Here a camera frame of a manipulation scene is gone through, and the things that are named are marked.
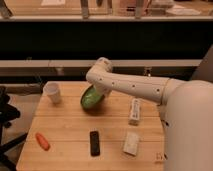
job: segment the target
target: black remote control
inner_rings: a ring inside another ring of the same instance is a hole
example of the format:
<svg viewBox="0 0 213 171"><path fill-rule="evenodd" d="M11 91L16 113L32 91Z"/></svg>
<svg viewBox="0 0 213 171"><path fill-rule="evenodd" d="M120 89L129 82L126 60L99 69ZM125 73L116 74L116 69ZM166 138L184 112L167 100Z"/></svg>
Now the black remote control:
<svg viewBox="0 0 213 171"><path fill-rule="evenodd" d="M99 143L98 131L90 132L90 153L91 153L91 156L100 155L100 143Z"/></svg>

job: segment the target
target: wooden tabletop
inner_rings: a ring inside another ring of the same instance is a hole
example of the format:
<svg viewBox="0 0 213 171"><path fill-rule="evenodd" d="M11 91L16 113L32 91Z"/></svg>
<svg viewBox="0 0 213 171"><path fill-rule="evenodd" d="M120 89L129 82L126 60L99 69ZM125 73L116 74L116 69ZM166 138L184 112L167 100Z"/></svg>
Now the wooden tabletop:
<svg viewBox="0 0 213 171"><path fill-rule="evenodd" d="M44 94L35 113L17 164L18 171L162 171L164 134L156 104L142 100L141 121L128 124L133 97L112 92L89 113L80 105L87 82L58 82L62 101L53 105ZM89 132L100 134L100 156L90 155ZM140 136L137 156L122 151L127 131ZM44 151L35 139L42 133L50 142Z"/></svg>

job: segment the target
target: toy carrot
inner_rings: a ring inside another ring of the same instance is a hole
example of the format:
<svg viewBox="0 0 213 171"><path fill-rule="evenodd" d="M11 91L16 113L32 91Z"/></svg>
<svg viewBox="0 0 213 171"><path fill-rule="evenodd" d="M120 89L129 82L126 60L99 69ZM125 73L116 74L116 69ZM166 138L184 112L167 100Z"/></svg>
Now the toy carrot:
<svg viewBox="0 0 213 171"><path fill-rule="evenodd" d="M48 151L50 149L49 142L46 140L46 138L42 134L36 133L35 137L36 137L37 142L41 146L41 148L43 148L45 151Z"/></svg>

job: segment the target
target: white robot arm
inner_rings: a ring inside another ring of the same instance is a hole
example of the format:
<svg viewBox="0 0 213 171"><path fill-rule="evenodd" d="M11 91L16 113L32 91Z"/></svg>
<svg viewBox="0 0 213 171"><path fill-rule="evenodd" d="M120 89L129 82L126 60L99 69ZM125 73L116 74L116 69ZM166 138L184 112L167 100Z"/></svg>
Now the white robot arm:
<svg viewBox="0 0 213 171"><path fill-rule="evenodd" d="M100 58L86 79L100 94L111 90L166 104L164 171L213 171L213 84L113 74Z"/></svg>
<svg viewBox="0 0 213 171"><path fill-rule="evenodd" d="M116 90L159 104L166 104L170 94L185 82L163 77L123 75L111 72L111 62L102 57L88 71L86 79L100 94L106 95L111 90Z"/></svg>

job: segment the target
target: white block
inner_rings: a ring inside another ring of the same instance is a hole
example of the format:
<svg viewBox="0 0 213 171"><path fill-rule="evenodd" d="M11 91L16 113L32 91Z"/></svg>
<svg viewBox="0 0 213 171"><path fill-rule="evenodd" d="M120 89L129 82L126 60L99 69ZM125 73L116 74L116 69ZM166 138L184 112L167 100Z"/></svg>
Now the white block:
<svg viewBox="0 0 213 171"><path fill-rule="evenodd" d="M136 156L137 151L138 151L139 141L140 141L140 137L139 137L138 134L133 133L133 132L127 132L126 139L125 139L125 142L124 142L123 151L125 153Z"/></svg>
<svg viewBox="0 0 213 171"><path fill-rule="evenodd" d="M133 98L130 109L129 124L138 125L141 113L141 101L138 98Z"/></svg>

